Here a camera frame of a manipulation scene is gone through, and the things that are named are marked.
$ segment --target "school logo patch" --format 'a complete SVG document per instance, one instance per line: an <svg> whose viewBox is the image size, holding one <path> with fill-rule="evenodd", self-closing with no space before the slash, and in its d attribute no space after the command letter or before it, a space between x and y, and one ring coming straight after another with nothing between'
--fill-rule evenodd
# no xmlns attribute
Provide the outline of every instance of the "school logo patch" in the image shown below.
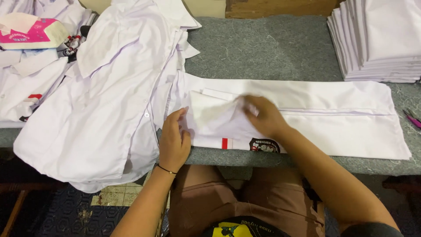
<svg viewBox="0 0 421 237"><path fill-rule="evenodd" d="M250 141L250 151L266 151L280 153L278 143L271 139L252 138Z"/></svg>

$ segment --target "shirt sleeve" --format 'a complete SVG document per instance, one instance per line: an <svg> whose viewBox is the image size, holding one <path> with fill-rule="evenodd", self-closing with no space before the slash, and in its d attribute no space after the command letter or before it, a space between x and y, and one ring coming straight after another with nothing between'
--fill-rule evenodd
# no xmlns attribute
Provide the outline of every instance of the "shirt sleeve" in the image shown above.
<svg viewBox="0 0 421 237"><path fill-rule="evenodd" d="M373 222L350 226L341 237L403 237L403 235L389 225Z"/></svg>

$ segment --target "yellow graphic print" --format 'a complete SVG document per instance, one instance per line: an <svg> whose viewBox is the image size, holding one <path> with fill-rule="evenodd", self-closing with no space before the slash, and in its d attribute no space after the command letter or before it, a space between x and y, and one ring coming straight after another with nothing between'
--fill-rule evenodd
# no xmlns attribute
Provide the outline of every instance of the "yellow graphic print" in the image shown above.
<svg viewBox="0 0 421 237"><path fill-rule="evenodd" d="M213 229L212 237L253 237L246 225L221 222Z"/></svg>

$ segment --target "scissors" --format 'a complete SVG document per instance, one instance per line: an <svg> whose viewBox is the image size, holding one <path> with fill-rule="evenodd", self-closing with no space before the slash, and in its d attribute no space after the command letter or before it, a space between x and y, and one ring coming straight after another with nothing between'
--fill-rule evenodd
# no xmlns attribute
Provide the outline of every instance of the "scissors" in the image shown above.
<svg viewBox="0 0 421 237"><path fill-rule="evenodd" d="M420 121L420 119L416 118L414 116L414 113L410 109L406 108L406 110L402 110L402 111L406 115L406 118L409 121L411 121L412 124L414 124L417 128L421 129L421 121Z"/></svg>

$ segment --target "brown shorts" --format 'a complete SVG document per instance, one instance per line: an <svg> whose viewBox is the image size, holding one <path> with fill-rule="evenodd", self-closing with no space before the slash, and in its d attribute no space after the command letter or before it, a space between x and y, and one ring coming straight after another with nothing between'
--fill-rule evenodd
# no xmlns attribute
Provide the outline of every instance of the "brown shorts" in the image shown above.
<svg viewBox="0 0 421 237"><path fill-rule="evenodd" d="M291 237L324 236L324 221L302 187L254 181L240 197L234 192L227 183L215 182L171 191L171 236L199 236L212 223L240 215L254 216Z"/></svg>

